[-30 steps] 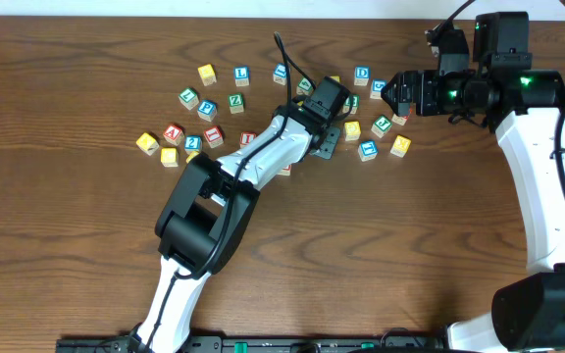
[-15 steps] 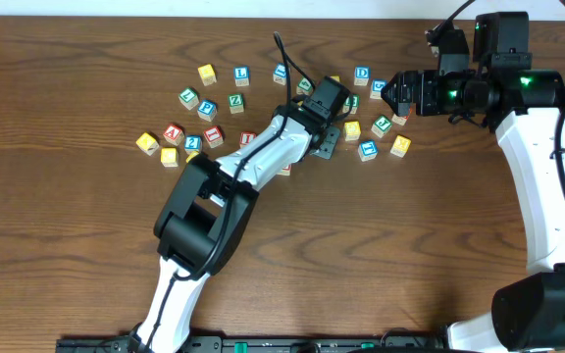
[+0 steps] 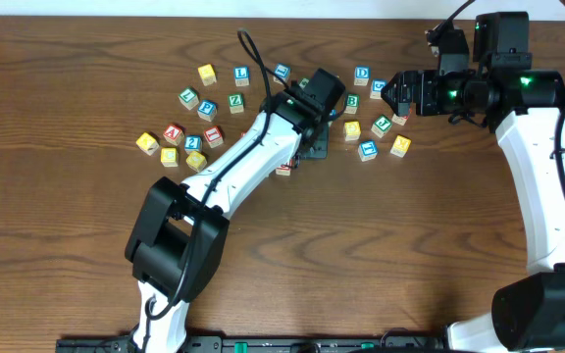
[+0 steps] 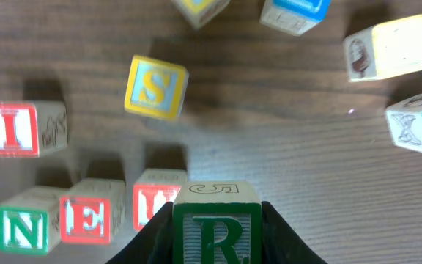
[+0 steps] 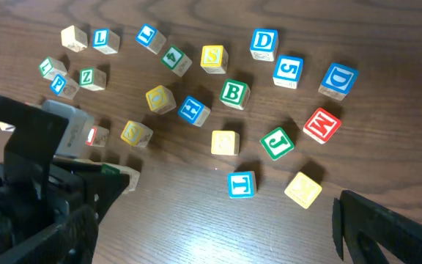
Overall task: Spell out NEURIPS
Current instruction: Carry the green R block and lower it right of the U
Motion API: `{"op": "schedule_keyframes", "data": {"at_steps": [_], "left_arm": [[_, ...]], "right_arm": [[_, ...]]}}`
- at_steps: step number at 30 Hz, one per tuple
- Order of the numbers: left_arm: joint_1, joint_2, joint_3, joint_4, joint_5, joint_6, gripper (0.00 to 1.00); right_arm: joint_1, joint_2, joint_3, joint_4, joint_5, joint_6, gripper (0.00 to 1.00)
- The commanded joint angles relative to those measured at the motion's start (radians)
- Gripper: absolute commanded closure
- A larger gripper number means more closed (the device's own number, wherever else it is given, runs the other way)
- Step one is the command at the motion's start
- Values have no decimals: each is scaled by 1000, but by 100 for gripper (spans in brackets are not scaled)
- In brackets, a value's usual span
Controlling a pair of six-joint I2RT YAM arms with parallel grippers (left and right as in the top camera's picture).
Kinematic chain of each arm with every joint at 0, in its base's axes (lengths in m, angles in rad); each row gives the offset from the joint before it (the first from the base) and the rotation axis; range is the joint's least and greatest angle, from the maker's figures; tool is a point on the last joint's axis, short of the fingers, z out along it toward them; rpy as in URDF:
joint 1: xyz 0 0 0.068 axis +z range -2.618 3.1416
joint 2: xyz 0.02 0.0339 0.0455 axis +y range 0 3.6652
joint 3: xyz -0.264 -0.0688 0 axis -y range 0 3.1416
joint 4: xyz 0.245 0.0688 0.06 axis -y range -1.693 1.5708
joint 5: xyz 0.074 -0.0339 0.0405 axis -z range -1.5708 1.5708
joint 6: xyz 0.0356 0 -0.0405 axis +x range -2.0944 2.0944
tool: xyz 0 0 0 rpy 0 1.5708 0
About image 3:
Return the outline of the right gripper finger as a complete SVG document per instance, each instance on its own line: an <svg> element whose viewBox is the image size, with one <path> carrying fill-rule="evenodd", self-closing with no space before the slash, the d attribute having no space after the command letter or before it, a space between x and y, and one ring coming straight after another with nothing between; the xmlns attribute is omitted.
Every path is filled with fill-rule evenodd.
<svg viewBox="0 0 565 353"><path fill-rule="evenodd" d="M397 81L392 79L381 90L382 98L396 98L397 97Z"/></svg>
<svg viewBox="0 0 565 353"><path fill-rule="evenodd" d="M410 115L410 103L401 102L398 99L385 97L384 101L388 104L392 112L398 117L408 117Z"/></svg>

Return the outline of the red U block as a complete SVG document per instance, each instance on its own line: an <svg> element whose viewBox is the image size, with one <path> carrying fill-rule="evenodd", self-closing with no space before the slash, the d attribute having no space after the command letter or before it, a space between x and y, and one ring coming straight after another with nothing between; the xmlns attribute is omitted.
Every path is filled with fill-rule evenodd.
<svg viewBox="0 0 565 353"><path fill-rule="evenodd" d="M291 175L291 171L293 170L293 163L287 162L286 164L280 165L275 169L275 172L279 176L286 176L289 177Z"/></svg>

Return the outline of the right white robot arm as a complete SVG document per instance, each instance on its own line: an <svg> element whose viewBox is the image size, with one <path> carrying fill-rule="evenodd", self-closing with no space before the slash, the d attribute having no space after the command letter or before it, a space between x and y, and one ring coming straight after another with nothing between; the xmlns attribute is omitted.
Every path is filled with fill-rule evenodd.
<svg viewBox="0 0 565 353"><path fill-rule="evenodd" d="M565 349L565 88L557 72L509 70L440 75L400 72L382 89L399 116L475 113L510 167L527 238L526 278L498 289L489 313L447 327L450 350L532 352Z"/></svg>

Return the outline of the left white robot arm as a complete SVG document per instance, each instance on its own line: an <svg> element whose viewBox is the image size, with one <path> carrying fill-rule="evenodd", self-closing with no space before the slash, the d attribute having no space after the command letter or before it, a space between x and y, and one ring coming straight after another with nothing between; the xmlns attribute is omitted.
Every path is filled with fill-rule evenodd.
<svg viewBox="0 0 565 353"><path fill-rule="evenodd" d="M151 186L125 249L141 292L128 351L180 350L189 304L220 266L231 216L327 127L335 104L316 94L280 92L215 163L180 183L163 176Z"/></svg>

